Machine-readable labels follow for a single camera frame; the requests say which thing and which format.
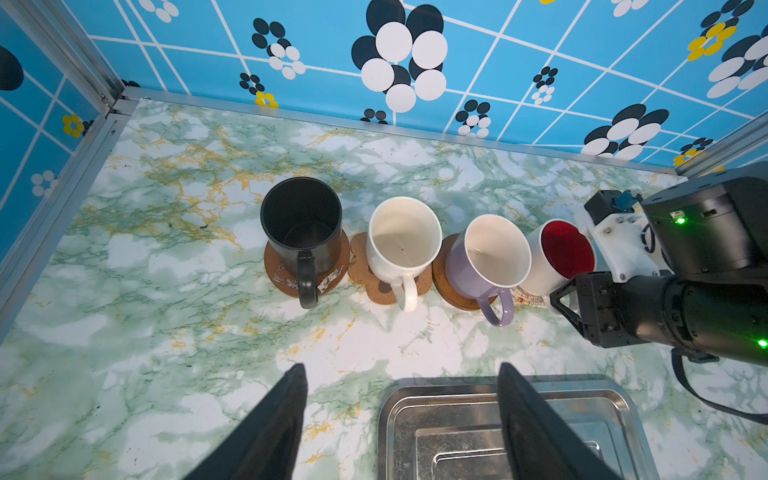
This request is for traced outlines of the red interior mug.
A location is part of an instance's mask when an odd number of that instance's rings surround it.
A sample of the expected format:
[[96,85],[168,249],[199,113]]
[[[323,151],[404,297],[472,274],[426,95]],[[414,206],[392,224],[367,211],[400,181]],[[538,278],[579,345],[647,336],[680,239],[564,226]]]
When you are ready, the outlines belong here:
[[573,277],[593,272],[597,266],[597,256],[588,238],[566,220],[547,221],[528,234],[527,241],[531,269],[520,288],[528,294],[548,296]]

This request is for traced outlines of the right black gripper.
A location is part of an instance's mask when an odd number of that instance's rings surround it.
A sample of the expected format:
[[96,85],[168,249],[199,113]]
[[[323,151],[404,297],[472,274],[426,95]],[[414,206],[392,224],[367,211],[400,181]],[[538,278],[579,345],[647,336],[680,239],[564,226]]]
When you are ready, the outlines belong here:
[[549,294],[550,306],[595,346],[617,348],[643,344],[621,323],[616,310],[616,284],[609,272],[576,275]]

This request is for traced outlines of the brown wooden round coaster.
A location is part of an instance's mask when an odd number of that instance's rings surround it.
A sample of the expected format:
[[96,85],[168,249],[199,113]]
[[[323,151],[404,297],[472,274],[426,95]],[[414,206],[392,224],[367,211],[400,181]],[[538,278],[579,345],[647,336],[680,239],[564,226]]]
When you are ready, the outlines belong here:
[[450,305],[465,311],[478,311],[480,293],[487,293],[485,302],[492,305],[498,299],[498,288],[486,280],[472,264],[465,240],[466,233],[445,237],[433,262],[432,277],[441,297]]

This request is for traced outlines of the black metal cup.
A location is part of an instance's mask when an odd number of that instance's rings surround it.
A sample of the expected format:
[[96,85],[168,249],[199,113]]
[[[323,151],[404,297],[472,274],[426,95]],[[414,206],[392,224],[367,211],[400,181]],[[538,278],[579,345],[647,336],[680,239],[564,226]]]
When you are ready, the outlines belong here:
[[260,219],[269,244],[297,279],[301,307],[314,308],[320,277],[331,272],[341,257],[339,197],[316,178],[289,178],[266,194]]

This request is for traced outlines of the cork paw print coaster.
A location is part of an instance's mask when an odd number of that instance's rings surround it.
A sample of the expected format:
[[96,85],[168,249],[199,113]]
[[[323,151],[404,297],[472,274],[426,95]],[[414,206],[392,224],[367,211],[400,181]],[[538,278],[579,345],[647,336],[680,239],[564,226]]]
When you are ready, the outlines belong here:
[[421,259],[417,248],[409,247],[402,236],[379,235],[369,240],[361,233],[350,246],[350,278],[363,286],[374,303],[410,312],[430,290],[432,264]]

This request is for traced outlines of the dark brown round coaster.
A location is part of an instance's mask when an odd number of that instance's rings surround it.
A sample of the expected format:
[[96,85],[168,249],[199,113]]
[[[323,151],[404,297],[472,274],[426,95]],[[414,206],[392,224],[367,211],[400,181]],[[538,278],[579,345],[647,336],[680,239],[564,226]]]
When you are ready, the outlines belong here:
[[[318,278],[317,291],[319,296],[332,291],[348,272],[351,251],[350,242],[344,230],[341,231],[341,238],[339,260],[334,264],[331,271]],[[264,266],[269,280],[278,290],[291,297],[299,297],[296,276],[287,270],[271,244],[267,244],[265,248]]]

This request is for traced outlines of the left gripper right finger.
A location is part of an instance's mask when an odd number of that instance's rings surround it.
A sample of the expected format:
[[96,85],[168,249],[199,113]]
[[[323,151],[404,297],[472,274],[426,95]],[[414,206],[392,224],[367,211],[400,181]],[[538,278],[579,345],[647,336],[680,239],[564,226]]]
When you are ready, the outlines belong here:
[[511,364],[500,366],[497,399],[515,479],[616,479]]

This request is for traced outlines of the cream mug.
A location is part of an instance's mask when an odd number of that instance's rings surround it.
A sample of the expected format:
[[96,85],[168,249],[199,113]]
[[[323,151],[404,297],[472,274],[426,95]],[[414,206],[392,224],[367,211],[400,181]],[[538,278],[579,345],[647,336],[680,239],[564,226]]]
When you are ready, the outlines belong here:
[[390,286],[402,311],[416,309],[416,277],[435,260],[442,239],[436,214],[415,198],[389,198],[374,210],[367,231],[368,265]]

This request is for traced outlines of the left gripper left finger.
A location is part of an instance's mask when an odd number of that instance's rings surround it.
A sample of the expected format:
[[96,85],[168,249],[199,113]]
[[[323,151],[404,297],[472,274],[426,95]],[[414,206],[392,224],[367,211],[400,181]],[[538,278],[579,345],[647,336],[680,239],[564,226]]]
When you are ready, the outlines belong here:
[[293,365],[188,479],[290,479],[301,443],[308,384]]

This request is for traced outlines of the multicolour woven round coaster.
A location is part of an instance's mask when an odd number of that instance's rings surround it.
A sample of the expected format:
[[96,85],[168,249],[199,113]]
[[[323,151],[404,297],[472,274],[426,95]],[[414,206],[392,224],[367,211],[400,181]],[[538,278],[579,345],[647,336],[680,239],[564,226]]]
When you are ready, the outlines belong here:
[[520,287],[512,288],[511,293],[519,304],[552,310],[551,302],[546,296],[530,294]]

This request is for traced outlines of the lavender ceramic mug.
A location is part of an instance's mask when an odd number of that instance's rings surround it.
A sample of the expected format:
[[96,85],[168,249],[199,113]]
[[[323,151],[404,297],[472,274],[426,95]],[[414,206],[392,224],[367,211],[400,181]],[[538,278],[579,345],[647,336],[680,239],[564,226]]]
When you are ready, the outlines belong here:
[[473,219],[448,253],[445,271],[461,297],[478,303],[494,326],[510,325],[515,317],[511,289],[527,279],[532,253],[522,231],[495,214]]

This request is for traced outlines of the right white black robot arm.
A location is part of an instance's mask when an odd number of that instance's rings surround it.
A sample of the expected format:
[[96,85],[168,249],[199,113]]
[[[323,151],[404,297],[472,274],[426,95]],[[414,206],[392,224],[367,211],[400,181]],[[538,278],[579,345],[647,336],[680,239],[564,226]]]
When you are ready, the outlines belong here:
[[688,391],[684,360],[767,364],[767,165],[694,178],[634,197],[645,229],[601,252],[547,297],[602,348],[658,343]]

